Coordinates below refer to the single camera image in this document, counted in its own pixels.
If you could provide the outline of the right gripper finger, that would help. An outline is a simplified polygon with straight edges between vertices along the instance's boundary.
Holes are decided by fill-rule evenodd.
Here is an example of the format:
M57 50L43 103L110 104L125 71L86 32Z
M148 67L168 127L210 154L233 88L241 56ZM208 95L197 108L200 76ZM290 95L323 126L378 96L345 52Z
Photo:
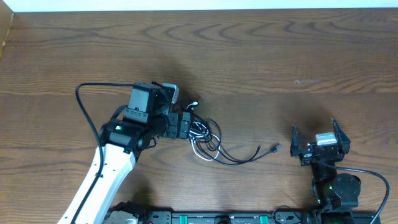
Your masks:
M351 141L348 136L341 130L338 123L335 119L331 119L331 123L333 125L334 134L337 139L337 145L341 152L344 154L349 153Z
M300 154L299 148L299 139L298 139L298 132L297 132L297 125L292 125L292 142L290 145L290 155L292 157L298 157Z

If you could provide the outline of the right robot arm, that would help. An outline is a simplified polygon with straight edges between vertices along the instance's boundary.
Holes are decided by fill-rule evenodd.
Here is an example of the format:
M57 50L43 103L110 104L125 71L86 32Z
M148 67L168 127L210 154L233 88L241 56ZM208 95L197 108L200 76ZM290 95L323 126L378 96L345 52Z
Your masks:
M312 192L318 207L303 215L304 223L354 223L353 209L359 204L359 177L337 173L335 164L349 153L351 141L333 120L333 132L317 134L314 142L300 147L297 126L292 126L290 155L300 159L301 166L312 170Z

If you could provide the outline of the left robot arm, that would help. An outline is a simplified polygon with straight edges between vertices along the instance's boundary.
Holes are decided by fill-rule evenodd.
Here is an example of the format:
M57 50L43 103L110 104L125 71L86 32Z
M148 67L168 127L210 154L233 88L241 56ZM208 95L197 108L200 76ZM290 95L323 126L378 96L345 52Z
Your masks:
M101 223L120 185L142 151L156 147L160 137L188 139L192 116L173 113L178 99L175 84L133 83L129 103L118 107L93 133L93 162L60 223Z

